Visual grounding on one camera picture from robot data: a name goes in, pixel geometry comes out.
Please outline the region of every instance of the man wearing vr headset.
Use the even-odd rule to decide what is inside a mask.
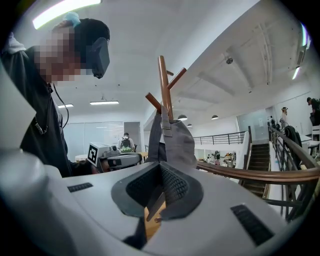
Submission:
[[[36,111],[20,147],[45,165],[57,167],[62,177],[87,175],[97,170],[87,161],[68,160],[62,115],[51,97],[51,83],[72,80],[72,76],[80,75],[83,70],[102,78],[110,62],[109,40],[109,28],[102,21],[79,19],[76,13],[70,12],[53,28],[45,43],[26,50],[11,34],[1,52],[7,73]]]

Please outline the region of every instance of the black jacket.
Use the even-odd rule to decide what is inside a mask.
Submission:
[[[42,130],[46,128],[46,123],[48,126],[47,132],[41,135],[33,121],[20,147],[37,156],[45,165],[57,167],[62,177],[91,174],[89,162],[72,163],[68,160],[62,119],[59,121],[50,87],[36,69],[33,48],[13,54],[5,52],[1,55],[1,61],[15,86],[36,111]]]

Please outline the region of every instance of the light blue hair tie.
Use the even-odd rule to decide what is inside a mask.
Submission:
[[[79,19],[79,15],[76,12],[73,12],[73,11],[68,12],[64,16],[63,20],[72,22],[73,28],[75,28],[77,25],[79,25],[81,23],[81,21]]]

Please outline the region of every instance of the black cap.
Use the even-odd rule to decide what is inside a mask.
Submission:
[[[74,28],[74,49],[80,53],[81,63],[86,63],[87,48],[99,38],[110,40],[110,31],[106,24],[93,18],[80,19],[81,23]]]

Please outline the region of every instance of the vr headset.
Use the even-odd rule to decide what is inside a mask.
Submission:
[[[98,38],[86,51],[86,74],[98,79],[102,78],[110,64],[108,41],[104,37]]]

